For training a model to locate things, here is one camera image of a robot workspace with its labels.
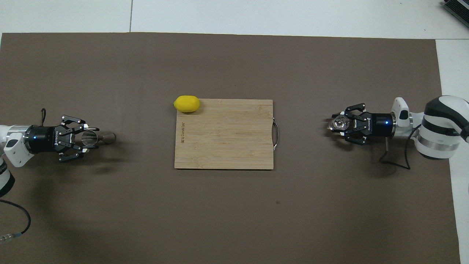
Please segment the black cylindrical joint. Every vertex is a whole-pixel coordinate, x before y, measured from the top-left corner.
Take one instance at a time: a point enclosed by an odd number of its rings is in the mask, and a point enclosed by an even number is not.
[[[24,135],[26,148],[34,154],[39,152],[54,152],[53,133],[53,126],[30,127]]]
[[[3,161],[3,163],[0,165],[0,176],[5,172],[8,173],[7,170],[7,163]],[[15,184],[15,178],[10,172],[10,178],[8,178],[8,181],[3,186],[0,186],[0,197],[6,195],[13,187],[13,184]]]
[[[468,141],[467,138],[469,137],[469,125],[465,126],[463,129],[461,129],[461,133],[460,133],[462,139],[464,139],[464,141]]]
[[[393,133],[393,116],[391,114],[371,114],[371,135],[390,137]]]

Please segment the bamboo cutting board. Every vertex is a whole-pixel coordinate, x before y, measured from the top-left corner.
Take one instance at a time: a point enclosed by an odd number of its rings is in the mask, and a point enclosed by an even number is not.
[[[177,169],[272,170],[272,100],[200,99],[177,111]]]

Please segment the white floor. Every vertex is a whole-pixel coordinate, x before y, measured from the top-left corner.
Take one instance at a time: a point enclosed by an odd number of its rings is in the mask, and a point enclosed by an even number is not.
[[[3,32],[185,32],[436,39],[443,94],[469,101],[469,28],[442,0],[0,0]],[[469,145],[450,159],[469,264]]]

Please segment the lemon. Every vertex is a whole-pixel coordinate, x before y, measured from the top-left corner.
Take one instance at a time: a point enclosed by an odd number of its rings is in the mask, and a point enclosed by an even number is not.
[[[173,105],[181,112],[194,112],[199,109],[200,101],[193,95],[181,95],[174,101]]]

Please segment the brown mat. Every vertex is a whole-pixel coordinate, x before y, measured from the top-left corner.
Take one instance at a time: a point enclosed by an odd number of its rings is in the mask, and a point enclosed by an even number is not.
[[[42,153],[4,198],[31,229],[3,263],[458,263],[448,161],[383,140],[330,137],[324,120],[365,102],[411,111],[441,94],[434,40],[169,33],[4,33],[1,124],[62,114],[117,134],[72,163]],[[174,99],[274,101],[272,171],[174,169]],[[403,162],[393,140],[393,161]],[[0,233],[21,212],[0,206]]]

